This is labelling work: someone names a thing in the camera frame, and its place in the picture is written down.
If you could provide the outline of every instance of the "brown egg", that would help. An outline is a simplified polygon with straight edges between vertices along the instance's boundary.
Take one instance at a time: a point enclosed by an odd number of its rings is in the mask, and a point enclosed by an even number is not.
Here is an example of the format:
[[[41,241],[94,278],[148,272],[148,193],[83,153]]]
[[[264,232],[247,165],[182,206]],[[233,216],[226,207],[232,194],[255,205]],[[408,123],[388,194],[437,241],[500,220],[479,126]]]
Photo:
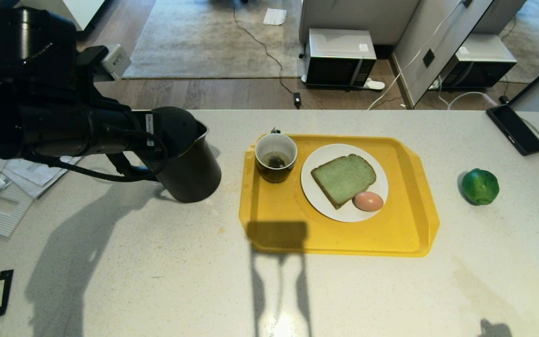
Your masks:
[[[361,192],[353,198],[358,209],[365,212],[379,211],[384,206],[384,200],[374,192]]]

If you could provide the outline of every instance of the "rug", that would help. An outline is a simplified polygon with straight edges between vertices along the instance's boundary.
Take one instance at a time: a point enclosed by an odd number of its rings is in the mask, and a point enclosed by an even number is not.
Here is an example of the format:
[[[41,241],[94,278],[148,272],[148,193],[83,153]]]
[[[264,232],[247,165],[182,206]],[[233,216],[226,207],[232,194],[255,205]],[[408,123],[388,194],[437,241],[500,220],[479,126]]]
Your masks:
[[[282,77],[299,77],[298,40],[301,2],[297,0],[157,0],[126,79],[275,78],[280,66],[234,23],[267,45],[282,63]],[[268,8],[286,9],[281,26],[264,25]]]
[[[527,0],[517,12],[517,23],[513,20],[503,29],[500,37],[517,59],[517,64],[507,73],[512,83],[531,83],[539,76],[539,0]]]

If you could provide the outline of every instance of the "white countertop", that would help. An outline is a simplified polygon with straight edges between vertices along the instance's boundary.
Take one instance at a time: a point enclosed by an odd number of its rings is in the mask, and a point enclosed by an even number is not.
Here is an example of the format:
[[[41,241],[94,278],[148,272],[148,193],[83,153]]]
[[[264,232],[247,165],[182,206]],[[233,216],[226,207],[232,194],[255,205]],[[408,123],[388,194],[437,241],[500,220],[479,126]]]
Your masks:
[[[15,271],[0,336],[539,336],[539,154],[521,156],[483,111],[192,113],[219,150],[219,189],[181,205],[158,183],[62,177],[0,237],[0,271]],[[539,128],[539,113],[520,115]],[[415,151],[441,222],[431,252],[252,251],[238,220],[244,151],[274,126],[395,137]],[[105,156],[80,164],[115,173]],[[491,205],[459,193],[476,167],[498,177]],[[494,327],[482,332],[482,320]]]

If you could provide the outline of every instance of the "black phone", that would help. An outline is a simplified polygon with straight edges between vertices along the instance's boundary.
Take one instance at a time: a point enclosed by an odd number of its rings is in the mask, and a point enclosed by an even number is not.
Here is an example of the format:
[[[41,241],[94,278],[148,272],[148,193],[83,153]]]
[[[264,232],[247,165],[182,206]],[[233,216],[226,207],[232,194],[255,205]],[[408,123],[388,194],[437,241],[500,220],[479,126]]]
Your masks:
[[[486,114],[520,154],[527,156],[539,152],[538,137],[510,106],[493,107],[486,110]]]

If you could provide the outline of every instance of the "bread slice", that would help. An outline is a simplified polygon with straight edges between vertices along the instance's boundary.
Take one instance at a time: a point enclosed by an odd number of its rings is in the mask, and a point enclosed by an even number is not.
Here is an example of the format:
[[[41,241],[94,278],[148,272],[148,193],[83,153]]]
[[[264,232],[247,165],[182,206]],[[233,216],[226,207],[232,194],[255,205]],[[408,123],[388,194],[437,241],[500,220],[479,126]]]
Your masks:
[[[360,156],[338,157],[312,169],[311,175],[335,209],[376,182],[376,171]]]

